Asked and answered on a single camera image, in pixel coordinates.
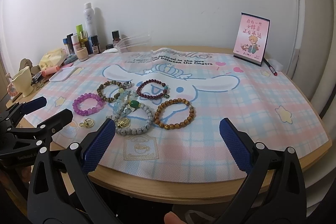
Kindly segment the clear plastic container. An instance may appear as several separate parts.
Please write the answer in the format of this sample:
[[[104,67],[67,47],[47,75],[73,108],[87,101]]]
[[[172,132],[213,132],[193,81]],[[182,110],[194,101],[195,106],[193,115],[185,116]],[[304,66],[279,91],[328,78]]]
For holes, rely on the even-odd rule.
[[[153,65],[153,50],[151,34],[140,34],[122,38],[114,42],[114,47],[120,55],[122,66],[132,73],[143,73]]]

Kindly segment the cream ceramic cup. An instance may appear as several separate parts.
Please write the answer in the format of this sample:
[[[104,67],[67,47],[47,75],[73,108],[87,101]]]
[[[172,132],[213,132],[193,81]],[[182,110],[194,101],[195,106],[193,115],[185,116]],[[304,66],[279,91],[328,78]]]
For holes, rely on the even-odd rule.
[[[32,76],[30,67],[26,66],[21,69],[15,76],[12,77],[11,83],[15,87],[16,91],[22,93],[24,97],[29,96],[33,92],[31,86]]]

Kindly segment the gold leaf brooch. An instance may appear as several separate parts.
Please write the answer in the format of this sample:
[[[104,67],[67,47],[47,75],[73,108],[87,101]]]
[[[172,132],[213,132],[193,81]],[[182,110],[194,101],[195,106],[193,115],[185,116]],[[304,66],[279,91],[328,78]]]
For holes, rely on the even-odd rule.
[[[92,120],[91,118],[86,118],[81,123],[79,123],[80,127],[85,127],[85,128],[92,128],[94,125],[95,125],[95,121]]]

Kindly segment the white rectangular tray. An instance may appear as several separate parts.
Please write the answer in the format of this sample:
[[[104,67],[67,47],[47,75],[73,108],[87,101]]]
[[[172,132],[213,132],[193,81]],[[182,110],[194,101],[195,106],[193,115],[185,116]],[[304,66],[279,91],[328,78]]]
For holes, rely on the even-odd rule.
[[[70,75],[76,70],[76,67],[67,67],[67,68],[61,68],[57,73],[55,73],[50,79],[49,82],[51,83],[57,83],[57,82],[63,82]]]

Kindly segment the yellow pouch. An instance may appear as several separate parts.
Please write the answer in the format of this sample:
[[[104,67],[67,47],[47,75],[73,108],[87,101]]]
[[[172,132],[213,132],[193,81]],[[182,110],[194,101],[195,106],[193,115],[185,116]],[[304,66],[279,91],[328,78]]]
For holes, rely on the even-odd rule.
[[[39,67],[42,71],[48,68],[60,66],[67,58],[67,54],[63,48],[52,50],[43,55],[39,61]]]

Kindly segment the beige round jar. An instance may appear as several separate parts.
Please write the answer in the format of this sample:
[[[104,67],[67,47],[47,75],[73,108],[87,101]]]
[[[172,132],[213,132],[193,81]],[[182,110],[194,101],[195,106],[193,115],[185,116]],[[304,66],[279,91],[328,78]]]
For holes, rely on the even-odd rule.
[[[89,55],[86,47],[81,48],[80,50],[76,51],[76,56],[78,57],[79,61],[83,62],[88,60]]]

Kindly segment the white pink cosmetic bottle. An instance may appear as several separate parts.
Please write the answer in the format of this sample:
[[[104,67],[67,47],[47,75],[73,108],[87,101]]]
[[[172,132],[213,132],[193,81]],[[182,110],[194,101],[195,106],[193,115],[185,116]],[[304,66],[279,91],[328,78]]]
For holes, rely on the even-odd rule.
[[[71,41],[72,41],[72,45],[73,45],[74,51],[77,52],[78,50],[80,50],[81,43],[79,41],[78,34],[72,35],[71,36]]]

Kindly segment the black red pen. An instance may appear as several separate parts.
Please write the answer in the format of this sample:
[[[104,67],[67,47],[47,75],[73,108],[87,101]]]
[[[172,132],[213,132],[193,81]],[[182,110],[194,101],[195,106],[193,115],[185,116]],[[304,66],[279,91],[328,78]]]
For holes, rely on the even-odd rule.
[[[277,76],[278,74],[277,74],[276,70],[274,69],[274,67],[272,67],[272,65],[270,65],[270,63],[266,60],[266,58],[263,58],[263,61],[266,64],[266,66],[269,68],[269,70],[272,72],[272,74],[274,76]]]

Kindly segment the dark bottle with label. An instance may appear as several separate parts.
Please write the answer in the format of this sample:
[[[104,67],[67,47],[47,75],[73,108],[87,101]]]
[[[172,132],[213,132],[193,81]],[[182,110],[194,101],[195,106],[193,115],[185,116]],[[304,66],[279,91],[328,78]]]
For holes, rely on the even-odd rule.
[[[99,54],[101,53],[101,50],[100,50],[100,43],[98,41],[98,37],[97,35],[95,36],[91,36],[91,44],[92,44],[92,52],[93,54]]]

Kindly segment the green cap bottle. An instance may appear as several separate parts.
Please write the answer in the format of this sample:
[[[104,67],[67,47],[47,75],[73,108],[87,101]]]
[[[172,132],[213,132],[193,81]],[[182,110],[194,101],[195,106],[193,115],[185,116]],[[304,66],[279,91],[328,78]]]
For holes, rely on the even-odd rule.
[[[79,40],[83,40],[83,25],[79,24],[76,26],[76,32],[79,37]]]

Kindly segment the tall white spray bottle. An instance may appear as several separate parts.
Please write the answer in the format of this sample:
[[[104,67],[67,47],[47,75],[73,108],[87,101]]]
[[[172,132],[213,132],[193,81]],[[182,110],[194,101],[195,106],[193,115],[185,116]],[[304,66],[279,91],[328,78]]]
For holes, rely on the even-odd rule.
[[[84,19],[88,36],[96,36],[95,11],[90,2],[84,4]]]

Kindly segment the brown dropper bottle black cap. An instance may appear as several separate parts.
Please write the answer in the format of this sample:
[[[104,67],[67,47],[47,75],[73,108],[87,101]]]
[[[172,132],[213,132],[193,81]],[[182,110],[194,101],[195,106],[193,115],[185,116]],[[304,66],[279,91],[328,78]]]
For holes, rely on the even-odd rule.
[[[113,39],[112,41],[113,47],[116,48],[121,40],[118,30],[112,31],[112,39]]]

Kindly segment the pink desk calendar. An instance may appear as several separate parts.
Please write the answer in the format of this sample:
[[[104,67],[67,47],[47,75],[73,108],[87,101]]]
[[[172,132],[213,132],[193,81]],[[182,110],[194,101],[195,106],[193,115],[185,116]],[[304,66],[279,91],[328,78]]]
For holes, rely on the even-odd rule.
[[[233,56],[261,66],[269,35],[270,20],[241,13]]]

